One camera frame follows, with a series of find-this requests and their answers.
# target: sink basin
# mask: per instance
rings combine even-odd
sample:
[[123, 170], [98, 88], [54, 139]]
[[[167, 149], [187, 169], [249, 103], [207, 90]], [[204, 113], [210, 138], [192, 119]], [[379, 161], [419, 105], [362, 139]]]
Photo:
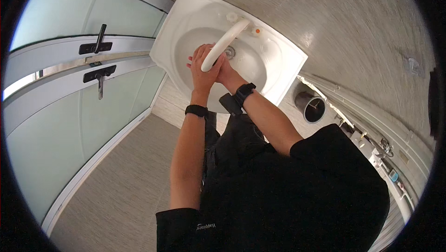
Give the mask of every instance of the sink basin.
[[[190, 99], [193, 84], [186, 67], [188, 56], [201, 44], [220, 40], [233, 25], [226, 19], [231, 12], [251, 21], [230, 43], [235, 50], [231, 67], [278, 105], [308, 56], [264, 22], [223, 0], [176, 0], [153, 44], [151, 58]], [[208, 109], [227, 113], [218, 101], [227, 92], [221, 84], [214, 84]]]

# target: forearm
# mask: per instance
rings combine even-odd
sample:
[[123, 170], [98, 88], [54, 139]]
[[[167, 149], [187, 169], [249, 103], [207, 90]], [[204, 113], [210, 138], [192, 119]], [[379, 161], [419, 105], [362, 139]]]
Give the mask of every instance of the forearm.
[[[206, 107], [207, 94], [192, 93], [191, 105]], [[170, 208], [200, 208], [205, 120], [187, 114], [170, 167]]]
[[[243, 84], [248, 82], [237, 73], [224, 85], [234, 95]], [[303, 139], [288, 117], [256, 90], [245, 99], [243, 109], [279, 153], [289, 155], [293, 144]]]

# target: black smartwatch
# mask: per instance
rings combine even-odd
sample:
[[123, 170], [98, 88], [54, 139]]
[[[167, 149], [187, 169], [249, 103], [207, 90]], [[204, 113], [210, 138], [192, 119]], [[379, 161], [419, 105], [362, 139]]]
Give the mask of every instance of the black smartwatch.
[[245, 102], [245, 99], [252, 94], [253, 89], [256, 88], [256, 85], [253, 83], [248, 83], [247, 85], [242, 85], [239, 87], [236, 91], [236, 94], [234, 94], [234, 99], [237, 101], [237, 103], [240, 105], [240, 107], [243, 107], [243, 103]]
[[184, 114], [192, 113], [194, 115], [198, 115], [199, 117], [207, 117], [209, 111], [207, 108], [200, 105], [189, 105], [186, 107]]

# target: white faucet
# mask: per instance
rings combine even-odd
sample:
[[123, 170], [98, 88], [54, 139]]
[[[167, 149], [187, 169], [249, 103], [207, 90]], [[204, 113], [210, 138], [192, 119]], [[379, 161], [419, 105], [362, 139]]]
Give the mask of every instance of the white faucet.
[[248, 26], [250, 23], [247, 19], [242, 19], [238, 21], [236, 24], [234, 24], [226, 33], [221, 37], [221, 39], [215, 44], [214, 47], [212, 47], [209, 54], [206, 56], [206, 58], [203, 61], [203, 64], [201, 65], [201, 70], [203, 72], [207, 72], [212, 68], [212, 65], [214, 65], [214, 62], [219, 58], [220, 54], [224, 52], [224, 50], [229, 46], [229, 44], [237, 37], [240, 32], [243, 31], [243, 29]]

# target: man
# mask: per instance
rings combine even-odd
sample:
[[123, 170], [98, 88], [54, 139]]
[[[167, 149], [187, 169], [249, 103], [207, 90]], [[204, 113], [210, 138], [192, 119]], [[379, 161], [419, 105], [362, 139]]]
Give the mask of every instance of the man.
[[[158, 251], [367, 251], [388, 213], [386, 183], [338, 126], [302, 138], [225, 54], [201, 71], [211, 47], [187, 64], [192, 106], [172, 158], [170, 210], [157, 213]], [[214, 82], [248, 113], [232, 115], [222, 136], [205, 108]]]

